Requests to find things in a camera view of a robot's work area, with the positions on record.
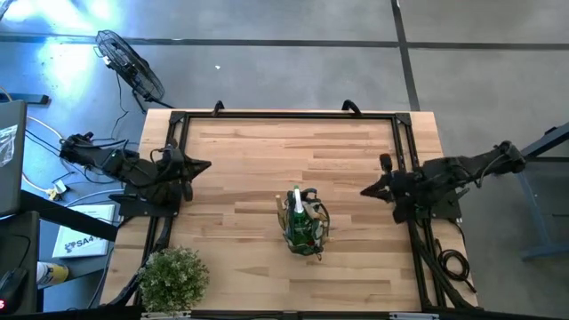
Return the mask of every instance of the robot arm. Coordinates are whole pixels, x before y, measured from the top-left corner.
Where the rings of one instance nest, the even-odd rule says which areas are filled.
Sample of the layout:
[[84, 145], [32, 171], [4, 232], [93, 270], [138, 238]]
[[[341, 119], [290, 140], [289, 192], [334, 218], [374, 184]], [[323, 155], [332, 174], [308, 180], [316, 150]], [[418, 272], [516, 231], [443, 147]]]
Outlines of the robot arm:
[[468, 191], [467, 184], [474, 182], [480, 188], [486, 175], [518, 173], [525, 168], [523, 156], [509, 141], [478, 156], [428, 160], [413, 172], [391, 171], [390, 161], [389, 155], [381, 155], [381, 168], [385, 174], [360, 194], [395, 202], [393, 216], [396, 223], [407, 220], [408, 214], [417, 208], [430, 208], [449, 192], [464, 188], [456, 197], [458, 200]]
[[186, 200], [191, 200], [191, 181], [212, 163], [195, 160], [184, 155], [181, 150], [169, 145], [153, 152], [161, 152], [158, 161], [141, 159], [138, 152], [126, 149], [127, 141], [119, 148], [102, 148], [120, 145], [109, 143], [95, 146], [91, 132], [85, 135], [75, 134], [61, 142], [60, 157], [74, 164], [81, 164], [89, 169], [97, 168], [110, 178], [122, 181], [136, 188], [138, 196], [156, 205], [168, 204], [172, 198], [170, 182], [184, 180]]

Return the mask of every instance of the concrete floor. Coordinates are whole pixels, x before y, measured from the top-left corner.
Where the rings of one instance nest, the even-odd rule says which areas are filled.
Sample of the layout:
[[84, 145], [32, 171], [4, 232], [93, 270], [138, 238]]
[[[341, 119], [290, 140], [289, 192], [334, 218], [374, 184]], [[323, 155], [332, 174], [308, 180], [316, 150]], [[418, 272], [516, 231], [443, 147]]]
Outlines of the concrete floor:
[[[408, 41], [569, 41], [569, 3], [563, 0], [399, 3]], [[110, 28], [145, 38], [396, 41], [391, 10], [389, 0], [17, 0], [0, 21], [0, 37], [92, 36]], [[409, 110], [397, 48], [144, 45], [135, 50], [163, 82], [164, 101], [179, 108], [212, 108], [216, 100], [227, 108], [338, 108], [352, 99], [361, 109]], [[421, 110], [436, 113], [447, 155], [473, 155], [502, 140], [523, 147], [569, 120], [569, 51], [413, 49], [409, 55]], [[29, 114], [64, 136], [93, 131], [104, 138], [121, 115], [115, 75], [90, 44], [0, 43], [0, 70], [0, 84], [10, 92], [52, 97], [48, 108], [31, 107]], [[123, 106], [132, 112], [119, 136], [136, 141], [144, 116], [124, 83]], [[36, 124], [29, 129], [44, 133]], [[30, 143], [25, 170], [40, 185], [65, 172], [54, 156]], [[79, 183], [75, 191], [105, 188]], [[537, 244], [537, 236], [515, 177], [487, 179], [483, 189], [464, 196], [461, 207], [480, 305], [569, 317], [569, 259], [519, 258]], [[45, 309], [84, 308], [99, 276], [49, 289]]]

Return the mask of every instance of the potted plant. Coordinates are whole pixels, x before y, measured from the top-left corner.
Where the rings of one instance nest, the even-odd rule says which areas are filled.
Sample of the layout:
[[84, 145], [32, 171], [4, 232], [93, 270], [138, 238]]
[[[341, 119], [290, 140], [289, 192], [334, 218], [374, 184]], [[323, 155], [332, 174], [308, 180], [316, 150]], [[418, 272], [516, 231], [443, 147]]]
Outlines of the potted plant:
[[190, 310], [205, 294], [209, 271], [188, 248], [168, 248], [148, 257], [139, 270], [142, 305], [148, 312]]

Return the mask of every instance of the electric fan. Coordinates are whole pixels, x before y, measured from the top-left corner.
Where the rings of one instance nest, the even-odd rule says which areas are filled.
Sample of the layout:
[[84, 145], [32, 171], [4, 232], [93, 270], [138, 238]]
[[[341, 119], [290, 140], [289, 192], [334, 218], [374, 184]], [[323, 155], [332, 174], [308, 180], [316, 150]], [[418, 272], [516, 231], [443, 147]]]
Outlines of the electric fan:
[[123, 80], [132, 87], [132, 95], [142, 107], [137, 93], [147, 102], [155, 102], [167, 108], [174, 108], [161, 99], [164, 97], [164, 87], [158, 77], [150, 69], [150, 65], [134, 49], [126, 43], [117, 33], [111, 30], [102, 30], [95, 37], [100, 57], [108, 68], [117, 72]]

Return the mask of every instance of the wooden table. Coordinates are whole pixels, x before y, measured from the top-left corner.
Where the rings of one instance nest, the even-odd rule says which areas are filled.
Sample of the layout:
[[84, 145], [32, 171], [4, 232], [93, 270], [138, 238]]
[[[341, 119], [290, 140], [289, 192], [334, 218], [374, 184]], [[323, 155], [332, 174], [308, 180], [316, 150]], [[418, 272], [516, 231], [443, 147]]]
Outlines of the wooden table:
[[[148, 112], [143, 157], [164, 145], [171, 112]], [[433, 113], [411, 115], [419, 159], [443, 156]], [[407, 226], [393, 222], [390, 204], [359, 195], [381, 175], [379, 154], [395, 155], [389, 121], [192, 119], [186, 151], [212, 161], [194, 180], [194, 201], [182, 204], [170, 242], [199, 250], [210, 269], [196, 309], [421, 309]], [[290, 253], [277, 222], [274, 196], [297, 184], [317, 188], [331, 214], [332, 241], [322, 261]], [[148, 221], [132, 219], [118, 232], [101, 303], [136, 272]], [[455, 226], [434, 221], [433, 230], [445, 249], [465, 253]], [[425, 275], [435, 301], [430, 272]], [[477, 304], [464, 283], [453, 284]]]

